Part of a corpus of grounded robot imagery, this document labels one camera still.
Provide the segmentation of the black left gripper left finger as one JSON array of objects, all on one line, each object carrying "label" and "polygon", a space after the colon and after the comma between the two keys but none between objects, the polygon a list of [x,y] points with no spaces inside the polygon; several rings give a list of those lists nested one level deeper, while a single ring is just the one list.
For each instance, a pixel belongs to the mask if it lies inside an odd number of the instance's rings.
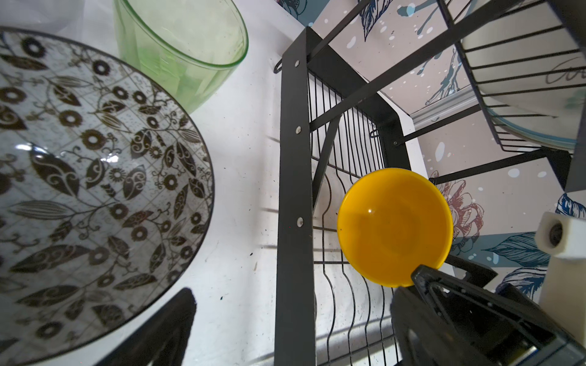
[{"label": "black left gripper left finger", "polygon": [[99,365],[181,365],[197,303],[183,288]]}]

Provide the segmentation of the yellow bowl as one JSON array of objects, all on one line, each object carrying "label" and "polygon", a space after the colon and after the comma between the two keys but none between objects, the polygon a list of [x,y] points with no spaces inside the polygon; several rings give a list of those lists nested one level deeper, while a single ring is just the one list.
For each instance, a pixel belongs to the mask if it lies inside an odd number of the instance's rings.
[{"label": "yellow bowl", "polygon": [[381,169],[363,176],[345,194],[337,237],[361,276],[387,288],[409,287],[419,266],[439,269],[447,260],[453,217],[428,179],[407,169]]}]

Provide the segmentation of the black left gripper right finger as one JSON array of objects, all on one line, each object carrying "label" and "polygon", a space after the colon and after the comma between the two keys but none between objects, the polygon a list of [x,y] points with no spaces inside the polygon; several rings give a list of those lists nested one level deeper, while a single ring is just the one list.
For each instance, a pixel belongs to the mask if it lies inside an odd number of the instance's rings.
[{"label": "black left gripper right finger", "polygon": [[407,288],[395,291],[395,339],[402,365],[493,365]]}]

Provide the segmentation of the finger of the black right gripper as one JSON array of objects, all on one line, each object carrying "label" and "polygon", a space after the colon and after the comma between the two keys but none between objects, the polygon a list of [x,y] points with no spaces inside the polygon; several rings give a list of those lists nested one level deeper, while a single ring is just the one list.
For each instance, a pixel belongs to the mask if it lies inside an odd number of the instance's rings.
[{"label": "finger of the black right gripper", "polygon": [[493,365],[583,365],[585,348],[517,288],[497,293],[421,265],[421,300]]},{"label": "finger of the black right gripper", "polygon": [[465,272],[464,282],[478,287],[484,287],[497,277],[497,272],[492,268],[480,265],[476,262],[462,259],[458,256],[448,255],[446,264],[459,268]]}]

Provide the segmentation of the red patterned bowl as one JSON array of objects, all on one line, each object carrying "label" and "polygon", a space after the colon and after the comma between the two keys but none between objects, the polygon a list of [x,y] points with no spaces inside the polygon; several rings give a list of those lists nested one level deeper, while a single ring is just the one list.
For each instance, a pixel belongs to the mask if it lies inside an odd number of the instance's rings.
[{"label": "red patterned bowl", "polygon": [[161,86],[76,41],[1,29],[1,363],[92,343],[195,258],[214,205],[195,123]]}]

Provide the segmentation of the green glass tumbler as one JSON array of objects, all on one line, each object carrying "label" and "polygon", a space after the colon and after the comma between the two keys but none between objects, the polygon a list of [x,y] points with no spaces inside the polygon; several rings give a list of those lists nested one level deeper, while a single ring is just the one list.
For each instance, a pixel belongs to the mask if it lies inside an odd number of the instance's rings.
[{"label": "green glass tumbler", "polygon": [[121,0],[113,14],[120,58],[189,113],[216,93],[249,49],[232,1]]}]

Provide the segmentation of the cream white plate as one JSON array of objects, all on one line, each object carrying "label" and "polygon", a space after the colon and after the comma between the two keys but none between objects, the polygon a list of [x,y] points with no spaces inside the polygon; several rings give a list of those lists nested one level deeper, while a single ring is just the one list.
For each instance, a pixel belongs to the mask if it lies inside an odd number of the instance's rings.
[{"label": "cream white plate", "polygon": [[585,100],[585,56],[545,1],[521,1],[461,41],[497,126],[575,149]]}]

